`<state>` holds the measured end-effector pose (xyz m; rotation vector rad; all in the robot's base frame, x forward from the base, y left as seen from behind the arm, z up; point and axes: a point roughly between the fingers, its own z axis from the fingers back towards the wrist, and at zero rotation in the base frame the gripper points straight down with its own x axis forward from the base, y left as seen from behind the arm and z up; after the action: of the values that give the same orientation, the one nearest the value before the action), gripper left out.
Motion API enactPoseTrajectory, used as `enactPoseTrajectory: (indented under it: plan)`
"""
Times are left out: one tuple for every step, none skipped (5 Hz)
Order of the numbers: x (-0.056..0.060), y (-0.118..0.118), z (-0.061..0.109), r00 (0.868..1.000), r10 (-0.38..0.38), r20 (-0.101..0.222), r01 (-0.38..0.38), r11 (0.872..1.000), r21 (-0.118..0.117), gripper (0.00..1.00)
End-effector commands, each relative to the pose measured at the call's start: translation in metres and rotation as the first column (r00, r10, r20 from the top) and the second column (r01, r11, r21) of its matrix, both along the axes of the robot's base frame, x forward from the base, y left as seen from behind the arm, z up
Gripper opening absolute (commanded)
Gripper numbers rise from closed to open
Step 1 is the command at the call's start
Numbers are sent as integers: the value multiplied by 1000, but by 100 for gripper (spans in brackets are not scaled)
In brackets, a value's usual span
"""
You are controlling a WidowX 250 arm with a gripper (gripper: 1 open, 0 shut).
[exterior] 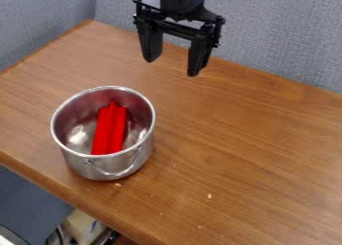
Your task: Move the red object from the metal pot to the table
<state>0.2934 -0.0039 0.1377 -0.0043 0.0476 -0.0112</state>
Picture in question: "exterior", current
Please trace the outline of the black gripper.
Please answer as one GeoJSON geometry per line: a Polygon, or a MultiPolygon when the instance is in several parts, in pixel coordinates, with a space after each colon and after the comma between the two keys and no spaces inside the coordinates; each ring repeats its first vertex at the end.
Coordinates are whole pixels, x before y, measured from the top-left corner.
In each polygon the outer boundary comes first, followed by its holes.
{"type": "Polygon", "coordinates": [[[207,66],[212,46],[219,46],[226,19],[204,7],[204,0],[133,0],[133,3],[133,18],[144,60],[151,63],[161,55],[163,33],[192,39],[187,75],[195,77],[207,66]],[[200,31],[208,38],[195,37],[200,31]]]}

